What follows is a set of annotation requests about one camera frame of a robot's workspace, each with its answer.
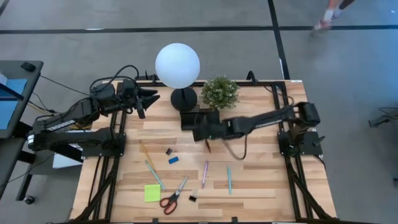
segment small green plant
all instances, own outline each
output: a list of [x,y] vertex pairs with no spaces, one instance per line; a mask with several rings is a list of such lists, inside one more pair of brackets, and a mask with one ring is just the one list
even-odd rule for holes
[[201,91],[201,99],[211,108],[232,109],[238,102],[238,85],[227,76],[216,77],[206,82]]

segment scissors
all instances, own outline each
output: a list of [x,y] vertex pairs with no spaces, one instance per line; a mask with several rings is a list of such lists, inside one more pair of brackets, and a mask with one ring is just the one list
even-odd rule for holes
[[188,180],[188,176],[184,178],[178,189],[175,191],[173,195],[167,198],[163,198],[160,200],[160,206],[164,208],[165,215],[170,215],[174,212],[175,208],[177,208],[177,199],[180,196],[182,189],[184,188],[185,183]]

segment blue pen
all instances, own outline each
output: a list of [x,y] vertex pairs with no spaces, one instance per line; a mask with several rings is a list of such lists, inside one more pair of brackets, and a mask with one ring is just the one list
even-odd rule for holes
[[156,180],[159,182],[160,186],[162,187],[163,190],[166,190],[166,188],[164,187],[162,181],[160,181],[159,177],[156,175],[155,171],[152,169],[152,167],[149,165],[148,161],[145,161],[145,163],[147,164],[149,170],[152,172],[152,174],[155,176]]
[[232,194],[232,181],[231,181],[231,169],[229,166],[226,166],[226,172],[228,175],[228,188],[229,188],[229,194]]

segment scissor handle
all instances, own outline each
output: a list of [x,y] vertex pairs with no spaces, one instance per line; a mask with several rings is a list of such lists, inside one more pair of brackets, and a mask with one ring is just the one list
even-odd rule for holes
[[165,215],[170,215],[174,210],[177,208],[177,201],[174,200],[172,201],[169,206],[165,207],[164,209],[164,214]]
[[170,198],[171,197],[169,197],[169,198],[163,198],[162,200],[160,200],[160,206],[162,207],[162,208],[165,208],[165,207],[167,207],[167,206],[169,206],[169,203],[170,203]]

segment person's leg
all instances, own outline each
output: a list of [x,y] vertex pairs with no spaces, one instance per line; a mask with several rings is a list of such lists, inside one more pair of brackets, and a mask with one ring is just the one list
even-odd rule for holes
[[330,28],[331,18],[333,17],[333,12],[335,11],[339,0],[329,0],[328,7],[321,19],[314,27],[314,30],[328,29]]
[[337,9],[335,9],[334,13],[333,13],[333,17],[331,18],[336,19],[338,16],[340,16],[341,12],[343,9],[345,9],[347,6],[349,6],[351,3],[353,3],[355,0],[344,0]]

